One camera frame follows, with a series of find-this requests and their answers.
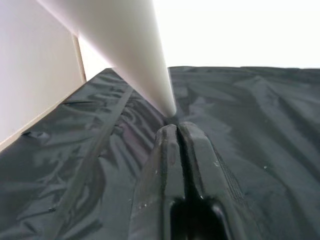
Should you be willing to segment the black table cloth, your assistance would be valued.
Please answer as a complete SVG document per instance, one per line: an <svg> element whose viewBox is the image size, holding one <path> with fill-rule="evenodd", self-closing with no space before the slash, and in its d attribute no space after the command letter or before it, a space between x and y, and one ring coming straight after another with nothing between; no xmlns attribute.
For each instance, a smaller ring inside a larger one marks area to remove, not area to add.
<svg viewBox="0 0 320 240"><path fill-rule="evenodd" d="M159 129L177 127L185 199L174 240L221 240L191 191L179 125L237 179L262 240L320 240L320 69L172 67L163 117L105 69L0 153L0 240L129 240Z"/></svg>

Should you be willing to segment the white plastic table leg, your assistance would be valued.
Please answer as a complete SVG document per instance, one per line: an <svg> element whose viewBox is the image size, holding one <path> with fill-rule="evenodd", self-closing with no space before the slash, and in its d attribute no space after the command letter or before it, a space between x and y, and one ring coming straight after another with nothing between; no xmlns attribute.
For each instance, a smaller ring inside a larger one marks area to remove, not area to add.
<svg viewBox="0 0 320 240"><path fill-rule="evenodd" d="M36 0L163 116L177 112L153 0Z"/></svg>

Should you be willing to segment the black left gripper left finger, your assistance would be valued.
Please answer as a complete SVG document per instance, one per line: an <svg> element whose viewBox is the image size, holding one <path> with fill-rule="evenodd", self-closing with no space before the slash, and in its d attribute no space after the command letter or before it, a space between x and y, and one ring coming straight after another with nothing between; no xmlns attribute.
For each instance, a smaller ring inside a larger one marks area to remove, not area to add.
<svg viewBox="0 0 320 240"><path fill-rule="evenodd" d="M183 226L185 200L178 129L160 128L134 190L128 240L174 240Z"/></svg>

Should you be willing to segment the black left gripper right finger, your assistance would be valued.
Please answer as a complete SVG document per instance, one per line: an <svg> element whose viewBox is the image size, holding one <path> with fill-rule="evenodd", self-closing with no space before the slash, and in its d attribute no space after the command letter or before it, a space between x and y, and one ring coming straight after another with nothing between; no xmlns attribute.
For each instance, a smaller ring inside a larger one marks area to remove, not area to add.
<svg viewBox="0 0 320 240"><path fill-rule="evenodd" d="M207 135L194 123L179 124L194 201L208 213L221 240L263 240L244 194Z"/></svg>

